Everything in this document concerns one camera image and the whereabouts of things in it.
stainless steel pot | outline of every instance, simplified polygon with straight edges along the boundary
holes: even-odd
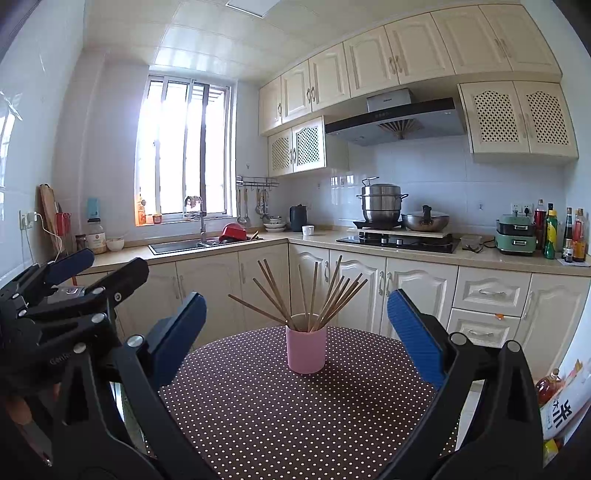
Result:
[[[357,198],[361,199],[363,218],[367,222],[398,222],[400,210],[402,209],[402,199],[408,197],[408,195],[401,195],[400,187],[391,183],[369,184],[371,180],[378,178],[370,177],[362,180],[363,188],[361,189],[361,195],[357,195]]]
[[[423,205],[422,212],[402,214],[402,224],[417,232],[440,232],[449,223],[449,215],[433,212],[429,205]]]

green multi cooker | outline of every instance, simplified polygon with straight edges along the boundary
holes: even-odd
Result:
[[[524,215],[503,215],[496,221],[495,245],[504,254],[532,255],[535,252],[535,225]]]

black electric kettle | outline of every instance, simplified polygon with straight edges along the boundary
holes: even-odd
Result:
[[[290,223],[293,232],[301,232],[302,226],[308,225],[305,205],[300,203],[297,206],[290,207]]]

drawer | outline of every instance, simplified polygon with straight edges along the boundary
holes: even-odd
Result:
[[[505,316],[499,320],[492,313],[452,309],[447,332],[462,332],[474,345],[500,348],[515,338],[518,326],[519,317]]]
[[[521,317],[531,273],[460,267],[453,307]]]

gas stove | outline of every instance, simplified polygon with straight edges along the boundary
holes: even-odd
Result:
[[[412,232],[409,236],[408,233],[410,232],[402,230],[366,232],[360,229],[357,235],[339,238],[337,242],[444,254],[453,253],[460,243],[459,239],[453,238],[450,233],[439,236],[421,236],[420,232]]]

